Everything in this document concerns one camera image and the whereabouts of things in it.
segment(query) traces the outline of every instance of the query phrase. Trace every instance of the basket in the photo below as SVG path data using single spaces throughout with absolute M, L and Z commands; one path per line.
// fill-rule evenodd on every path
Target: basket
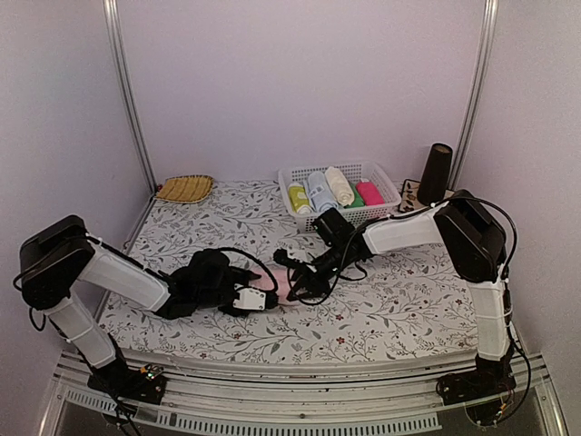
M 291 199 L 289 198 L 289 185 L 294 182 L 304 182 L 309 174 L 315 171 L 323 171 L 330 166 L 339 168 L 350 182 L 358 183 L 361 179 L 367 179 L 377 186 L 385 204 L 377 206 L 364 206 L 354 209 L 339 209 L 343 217 L 355 226 L 366 222 L 372 218 L 386 216 L 394 206 L 401 203 L 401 197 L 393 182 L 385 172 L 374 162 L 361 161 L 356 163 L 330 163 L 328 165 L 302 166 L 279 171 L 279 185 L 281 186 L 282 201 L 287 211 L 294 218 L 299 232 L 314 232 L 312 222 L 320 213 L 298 214 L 292 210 Z

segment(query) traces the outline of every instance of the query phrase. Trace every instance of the vent grille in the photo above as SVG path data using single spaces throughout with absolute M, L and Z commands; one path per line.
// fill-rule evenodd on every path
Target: vent grille
M 66 399 L 87 409 L 113 414 L 115 403 L 99 394 L 68 388 Z M 157 411 L 157 419 L 144 424 L 153 424 L 174 430 L 195 432 L 203 436 L 399 436 L 440 430 L 436 413 L 411 418 L 353 424 L 254 424 L 224 423 L 196 418 L 185 413 Z

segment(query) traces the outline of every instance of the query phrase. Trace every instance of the woven placemat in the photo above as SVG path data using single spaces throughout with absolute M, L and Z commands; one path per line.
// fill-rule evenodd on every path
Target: woven placemat
M 173 177 L 165 181 L 155 198 L 170 203 L 198 203 L 210 195 L 213 183 L 209 175 Z
M 417 209 L 423 209 L 426 207 L 418 201 L 418 188 L 419 182 L 416 180 L 407 179 L 401 188 L 401 203 L 399 204 L 399 211 L 411 212 Z M 444 198 L 449 198 L 454 193 L 454 191 L 446 190 Z

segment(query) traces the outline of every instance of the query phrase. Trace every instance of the light blue towel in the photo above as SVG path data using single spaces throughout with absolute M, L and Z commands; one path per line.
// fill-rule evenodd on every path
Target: light blue towel
M 328 211 L 331 207 L 334 207 L 335 209 L 339 208 L 339 204 L 335 200 L 335 196 L 327 184 L 325 174 L 321 171 L 315 171 L 314 173 L 309 174 L 307 185 L 309 186 L 307 192 L 309 193 L 310 203 L 315 211 L 323 213 Z

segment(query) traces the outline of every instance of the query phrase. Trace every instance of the brown tumbler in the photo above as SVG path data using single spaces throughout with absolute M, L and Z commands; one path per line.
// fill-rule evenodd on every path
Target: brown tumbler
M 418 201 L 429 205 L 446 194 L 452 165 L 452 149 L 445 144 L 433 144 L 418 188 Z

